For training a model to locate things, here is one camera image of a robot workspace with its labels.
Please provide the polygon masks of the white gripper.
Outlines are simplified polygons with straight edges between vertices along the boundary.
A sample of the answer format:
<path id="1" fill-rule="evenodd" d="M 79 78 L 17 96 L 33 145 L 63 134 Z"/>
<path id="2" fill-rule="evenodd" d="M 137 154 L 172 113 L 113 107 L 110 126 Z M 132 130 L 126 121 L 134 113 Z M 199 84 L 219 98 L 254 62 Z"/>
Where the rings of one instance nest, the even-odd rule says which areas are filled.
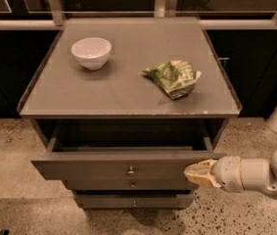
<path id="1" fill-rule="evenodd" d="M 199 186 L 222 188 L 229 193 L 244 191 L 241 180 L 241 158 L 223 157 L 218 161 L 204 160 L 188 165 L 184 170 L 186 178 Z"/>

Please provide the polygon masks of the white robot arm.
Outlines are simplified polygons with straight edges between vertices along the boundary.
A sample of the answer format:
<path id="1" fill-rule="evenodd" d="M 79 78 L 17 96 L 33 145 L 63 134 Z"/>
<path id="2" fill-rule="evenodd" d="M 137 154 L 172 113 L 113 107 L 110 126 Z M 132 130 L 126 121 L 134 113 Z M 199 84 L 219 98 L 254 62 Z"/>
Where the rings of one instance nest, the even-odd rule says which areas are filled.
<path id="1" fill-rule="evenodd" d="M 225 156 L 188 165 L 186 178 L 199 186 L 228 193 L 259 192 L 277 200 L 277 150 L 270 160 Z"/>

